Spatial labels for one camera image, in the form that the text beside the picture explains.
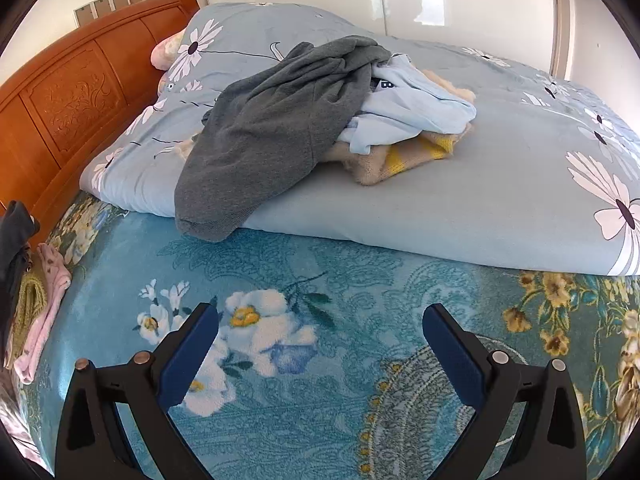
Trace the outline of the pink folded garment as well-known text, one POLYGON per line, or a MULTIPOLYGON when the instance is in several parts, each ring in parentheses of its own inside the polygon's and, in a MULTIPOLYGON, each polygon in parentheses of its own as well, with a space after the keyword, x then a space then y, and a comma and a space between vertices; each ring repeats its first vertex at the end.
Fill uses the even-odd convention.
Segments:
POLYGON ((64 266, 63 257, 54 247, 40 243, 32 253, 33 256, 38 256, 42 263, 43 273, 46 277, 48 303, 32 323, 23 353, 13 362, 12 366, 9 366, 10 349, 6 352, 6 366, 14 370, 17 378, 24 385, 29 385, 34 381, 41 352, 72 278, 72 274, 64 266))

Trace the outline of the olive green folded garment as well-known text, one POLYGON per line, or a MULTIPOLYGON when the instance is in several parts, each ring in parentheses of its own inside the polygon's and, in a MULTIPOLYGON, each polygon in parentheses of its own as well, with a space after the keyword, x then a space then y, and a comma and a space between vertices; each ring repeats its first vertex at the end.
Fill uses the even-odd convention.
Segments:
POLYGON ((17 297, 11 332, 9 366, 23 353, 32 323, 47 305, 46 277, 38 256, 32 257, 32 265, 23 275, 17 297))

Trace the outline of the dark navy folded garment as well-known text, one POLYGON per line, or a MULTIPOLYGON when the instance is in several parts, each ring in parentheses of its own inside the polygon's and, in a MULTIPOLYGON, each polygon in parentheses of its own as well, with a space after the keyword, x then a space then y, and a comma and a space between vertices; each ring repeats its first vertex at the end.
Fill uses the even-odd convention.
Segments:
POLYGON ((21 280, 30 261, 28 241, 39 230, 39 222, 26 206, 11 200, 1 218, 1 356, 6 353, 21 280))

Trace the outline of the teal floral bed blanket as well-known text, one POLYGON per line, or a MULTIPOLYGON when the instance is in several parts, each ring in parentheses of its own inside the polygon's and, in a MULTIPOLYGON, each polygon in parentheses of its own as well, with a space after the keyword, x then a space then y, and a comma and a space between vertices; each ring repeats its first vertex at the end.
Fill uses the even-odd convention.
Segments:
POLYGON ((590 478, 638 424, 638 278, 251 230, 210 244, 87 194, 49 242, 72 278, 21 392, 47 462, 75 361, 114 365, 153 350, 204 301, 220 332, 170 414, 217 479, 426 478, 473 414, 422 334, 436 302, 488 349, 566 363, 590 478))

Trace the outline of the light blue floral quilt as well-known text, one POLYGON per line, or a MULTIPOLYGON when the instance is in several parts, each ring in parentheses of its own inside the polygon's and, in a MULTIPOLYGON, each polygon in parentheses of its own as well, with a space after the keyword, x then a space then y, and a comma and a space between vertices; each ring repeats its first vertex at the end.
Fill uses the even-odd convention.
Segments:
MULTIPOLYGON (((356 27, 282 3, 199 10, 157 100, 84 169, 80 187, 131 211, 172 217, 195 136, 221 91, 356 27)), ((384 37, 396 61, 476 96, 450 155, 364 186, 318 165, 246 220, 254 230, 352 240, 488 266, 625 276, 639 271, 639 139, 589 90, 469 48, 384 37)))

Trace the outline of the orange wooden headboard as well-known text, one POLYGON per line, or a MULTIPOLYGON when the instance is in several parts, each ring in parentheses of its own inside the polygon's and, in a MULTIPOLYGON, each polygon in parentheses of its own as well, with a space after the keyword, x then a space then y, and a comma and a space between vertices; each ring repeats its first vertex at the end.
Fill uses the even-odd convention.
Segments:
POLYGON ((79 177, 156 98, 151 52, 184 29, 196 0, 144 0, 73 30, 1 87, 1 203, 19 200, 45 240, 79 177))

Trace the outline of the beige yellow fleece garment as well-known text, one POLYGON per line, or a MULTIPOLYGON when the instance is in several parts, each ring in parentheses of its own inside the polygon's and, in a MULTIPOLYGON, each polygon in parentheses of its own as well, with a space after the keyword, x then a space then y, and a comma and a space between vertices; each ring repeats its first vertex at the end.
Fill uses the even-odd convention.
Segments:
MULTIPOLYGON (((444 88, 457 93, 458 96, 470 96, 474 104, 475 94, 471 90, 458 88, 430 70, 420 71, 444 88)), ((375 185, 396 176, 396 174, 401 174, 427 162, 434 162, 434 160, 451 156, 454 154, 456 144, 471 129, 472 122, 466 126, 463 133, 454 134, 453 136, 422 132, 413 139, 393 145, 374 146, 367 155, 352 153, 349 151, 348 144, 341 142, 337 138, 329 151, 323 155, 322 160, 324 162, 339 162, 352 175, 352 178, 361 185, 375 185)))

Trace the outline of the light blue shirt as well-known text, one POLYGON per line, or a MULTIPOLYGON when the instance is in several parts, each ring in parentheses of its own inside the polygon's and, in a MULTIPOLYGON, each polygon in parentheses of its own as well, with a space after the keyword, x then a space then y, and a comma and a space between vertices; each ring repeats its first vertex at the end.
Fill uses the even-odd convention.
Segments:
POLYGON ((476 117, 470 96, 458 96, 428 78, 398 53, 372 66, 372 89, 338 136, 349 151, 367 155, 422 132, 461 134, 476 117))

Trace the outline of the pink pillow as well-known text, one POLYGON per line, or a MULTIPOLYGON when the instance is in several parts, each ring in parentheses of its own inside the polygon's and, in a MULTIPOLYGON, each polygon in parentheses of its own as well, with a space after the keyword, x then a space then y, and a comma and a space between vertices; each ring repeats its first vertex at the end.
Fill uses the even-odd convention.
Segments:
POLYGON ((159 42, 151 53, 151 64, 157 69, 166 72, 178 58, 179 48, 182 44, 184 30, 163 39, 159 42))

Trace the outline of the wall switch panel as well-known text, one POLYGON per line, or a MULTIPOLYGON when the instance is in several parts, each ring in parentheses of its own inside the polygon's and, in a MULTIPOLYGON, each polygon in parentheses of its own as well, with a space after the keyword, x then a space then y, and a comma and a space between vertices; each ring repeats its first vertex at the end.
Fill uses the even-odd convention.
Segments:
POLYGON ((118 21, 169 9, 192 16, 199 8, 198 0, 94 0, 76 9, 74 18, 81 28, 99 20, 118 21))

